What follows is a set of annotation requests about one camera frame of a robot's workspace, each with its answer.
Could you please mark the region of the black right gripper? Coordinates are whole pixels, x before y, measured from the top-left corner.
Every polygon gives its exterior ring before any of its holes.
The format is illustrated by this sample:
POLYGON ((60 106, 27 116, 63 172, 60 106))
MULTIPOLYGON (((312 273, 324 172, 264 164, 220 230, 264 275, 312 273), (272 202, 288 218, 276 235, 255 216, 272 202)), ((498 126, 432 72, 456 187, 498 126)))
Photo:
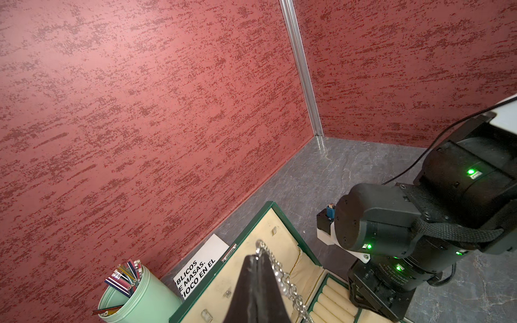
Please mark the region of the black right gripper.
POLYGON ((375 312, 392 322, 405 318, 416 289, 397 292, 381 281, 369 264, 355 261, 348 270, 350 300, 353 305, 375 312))

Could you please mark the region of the green jewelry box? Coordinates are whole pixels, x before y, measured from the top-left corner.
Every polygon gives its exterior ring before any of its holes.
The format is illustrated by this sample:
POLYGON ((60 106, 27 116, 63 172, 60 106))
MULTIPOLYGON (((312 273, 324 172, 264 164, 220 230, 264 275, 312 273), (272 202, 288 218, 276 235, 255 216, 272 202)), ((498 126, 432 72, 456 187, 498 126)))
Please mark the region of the green jewelry box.
POLYGON ((274 202, 268 202, 227 245, 171 322, 223 322, 244 258, 261 254, 272 263, 290 322, 392 322, 352 304, 348 279, 321 265, 274 202))

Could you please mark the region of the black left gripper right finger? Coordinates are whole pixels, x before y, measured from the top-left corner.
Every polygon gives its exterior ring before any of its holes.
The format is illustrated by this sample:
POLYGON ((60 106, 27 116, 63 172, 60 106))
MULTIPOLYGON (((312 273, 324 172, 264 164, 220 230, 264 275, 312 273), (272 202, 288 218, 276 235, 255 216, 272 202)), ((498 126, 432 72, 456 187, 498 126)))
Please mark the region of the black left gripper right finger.
POLYGON ((258 322, 290 322, 272 263, 266 254, 258 257, 258 322))

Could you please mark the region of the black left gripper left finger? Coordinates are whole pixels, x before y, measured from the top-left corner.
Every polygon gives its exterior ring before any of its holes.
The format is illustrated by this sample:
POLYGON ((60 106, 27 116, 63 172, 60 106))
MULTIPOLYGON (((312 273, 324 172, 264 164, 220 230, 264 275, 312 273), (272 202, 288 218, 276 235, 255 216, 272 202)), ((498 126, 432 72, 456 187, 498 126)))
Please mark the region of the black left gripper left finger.
POLYGON ((255 284, 259 278, 259 257, 246 256, 224 319, 227 322, 259 322, 259 307, 255 284))

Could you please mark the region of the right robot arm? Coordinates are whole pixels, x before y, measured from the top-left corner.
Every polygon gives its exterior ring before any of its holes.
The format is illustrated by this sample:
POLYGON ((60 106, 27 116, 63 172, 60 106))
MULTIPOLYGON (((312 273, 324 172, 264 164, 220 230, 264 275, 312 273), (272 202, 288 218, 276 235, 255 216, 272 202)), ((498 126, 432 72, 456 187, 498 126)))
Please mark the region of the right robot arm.
POLYGON ((397 322, 423 283, 474 251, 516 250, 516 98, 459 128, 426 156, 412 184, 361 183, 338 201, 337 243, 370 255, 348 272, 353 305, 397 322))

